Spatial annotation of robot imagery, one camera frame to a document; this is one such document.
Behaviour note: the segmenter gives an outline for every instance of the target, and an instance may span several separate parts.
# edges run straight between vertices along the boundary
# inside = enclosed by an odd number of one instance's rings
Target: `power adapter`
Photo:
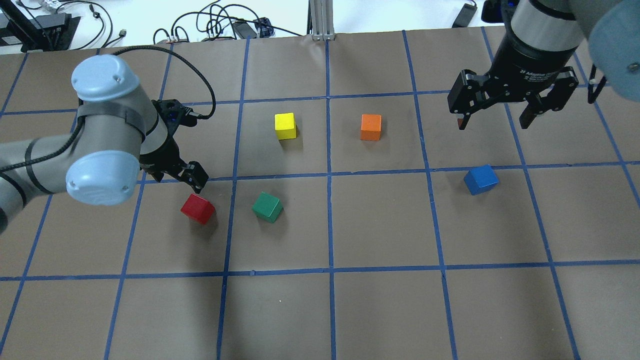
[[[478,8],[475,5],[464,4],[464,6],[462,6],[462,9],[460,10],[460,13],[458,14],[458,17],[453,22],[453,26],[451,27],[466,28],[469,25],[469,22],[471,22],[471,19],[473,19],[477,10]]]
[[[261,38],[272,37],[275,33],[271,26],[271,21],[267,17],[261,17],[256,20],[255,29],[260,34]]]

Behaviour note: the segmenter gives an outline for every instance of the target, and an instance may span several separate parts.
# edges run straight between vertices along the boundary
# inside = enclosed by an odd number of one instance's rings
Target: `blue block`
[[[465,183],[471,195],[487,192],[499,182],[490,165],[473,168],[465,175]]]

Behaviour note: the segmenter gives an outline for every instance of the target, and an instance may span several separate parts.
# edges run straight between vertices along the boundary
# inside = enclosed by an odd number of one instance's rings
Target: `charger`
[[[453,22],[453,26],[451,27],[466,28],[469,25],[469,22],[471,22],[471,19],[473,19],[477,10],[478,7],[476,5],[464,4],[462,6],[462,9],[460,10],[460,13],[456,17],[456,20]]]

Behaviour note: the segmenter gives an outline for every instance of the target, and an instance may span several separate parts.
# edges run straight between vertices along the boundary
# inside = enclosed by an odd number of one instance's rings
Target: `green block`
[[[258,196],[258,200],[255,201],[252,210],[255,216],[273,224],[282,211],[282,204],[277,197],[262,192]]]

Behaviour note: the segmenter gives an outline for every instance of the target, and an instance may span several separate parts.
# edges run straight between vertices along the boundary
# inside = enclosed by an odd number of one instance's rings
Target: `black device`
[[[528,9],[531,12],[546,11],[549,17],[570,18],[568,14],[552,12],[546,8],[540,10],[531,6]],[[536,116],[548,110],[562,110],[578,85],[573,68],[565,66],[577,45],[554,51],[534,47],[520,40],[515,33],[515,24],[511,21],[515,12],[512,1],[502,0],[501,12],[506,34],[491,68],[484,75],[468,69],[462,70],[447,96],[449,112],[458,115],[460,130],[466,128],[471,115],[479,110],[498,102],[522,101],[527,101],[528,105],[520,116],[520,126],[527,129]],[[549,34],[542,39],[547,41],[553,39],[553,36]],[[552,85],[551,91],[546,96],[541,96]]]
[[[273,26],[271,26],[271,21],[267,17],[261,17],[256,20],[255,30],[258,31],[261,38],[272,37],[275,34],[273,30]]]
[[[462,9],[460,9],[460,13],[456,17],[456,20],[453,22],[452,28],[466,28],[473,19],[476,14],[476,10],[478,8],[474,5],[464,4]]]
[[[243,20],[236,20],[231,24],[231,27],[234,29],[234,32],[240,35],[241,38],[257,38],[258,34],[253,30],[253,28]]]
[[[38,22],[27,19],[11,0],[0,0],[0,8],[7,18],[6,30],[19,41],[9,38],[10,42],[22,43],[23,53],[67,50],[80,23],[80,17],[71,17],[71,14],[43,15],[36,17],[42,25],[40,28]]]

